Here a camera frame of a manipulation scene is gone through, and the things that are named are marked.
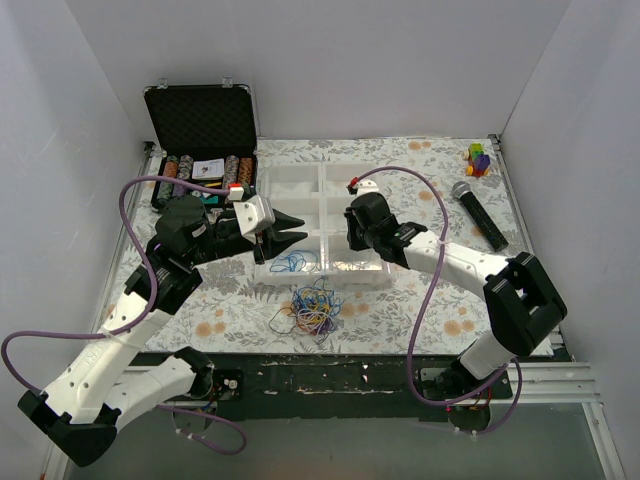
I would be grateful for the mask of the white compartment tray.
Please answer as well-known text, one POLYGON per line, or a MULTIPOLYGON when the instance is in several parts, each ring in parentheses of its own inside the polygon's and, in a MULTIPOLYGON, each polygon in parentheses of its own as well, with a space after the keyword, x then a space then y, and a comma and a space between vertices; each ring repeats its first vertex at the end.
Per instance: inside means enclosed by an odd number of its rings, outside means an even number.
POLYGON ((347 184, 368 171, 363 163, 274 165, 260 177, 272 206, 305 221, 308 237, 274 260, 257 266, 255 280, 266 285, 301 285, 325 278, 336 285, 382 285, 391 266, 372 250, 353 251, 347 242, 345 209, 354 199, 347 184))

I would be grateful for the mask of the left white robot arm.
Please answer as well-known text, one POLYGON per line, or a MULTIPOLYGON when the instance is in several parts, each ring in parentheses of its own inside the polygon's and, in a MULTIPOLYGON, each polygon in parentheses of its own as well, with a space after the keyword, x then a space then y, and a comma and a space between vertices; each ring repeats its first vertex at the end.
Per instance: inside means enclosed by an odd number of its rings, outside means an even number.
POLYGON ((177 396, 207 397, 214 366, 192 347, 171 354, 134 381, 120 377, 151 336, 162 329, 202 282, 199 265, 250 252, 258 264, 306 239, 304 221, 255 195, 236 202, 215 222, 193 196, 172 199, 155 224, 141 264, 97 334, 42 391, 27 392, 19 409, 76 465, 88 466, 118 432, 177 396))

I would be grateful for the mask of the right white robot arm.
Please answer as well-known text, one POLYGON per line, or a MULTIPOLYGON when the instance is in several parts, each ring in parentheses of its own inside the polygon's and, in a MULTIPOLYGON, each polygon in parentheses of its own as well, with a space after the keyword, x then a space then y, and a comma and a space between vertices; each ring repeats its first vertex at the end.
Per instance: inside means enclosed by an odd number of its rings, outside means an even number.
POLYGON ((346 208, 350 249, 371 249, 407 270, 429 272, 484 299, 490 329, 431 382, 438 400, 475 397, 516 357, 530 355, 561 323, 567 307, 534 255, 512 258, 446 243, 427 227, 400 223, 380 193, 366 193, 346 208))

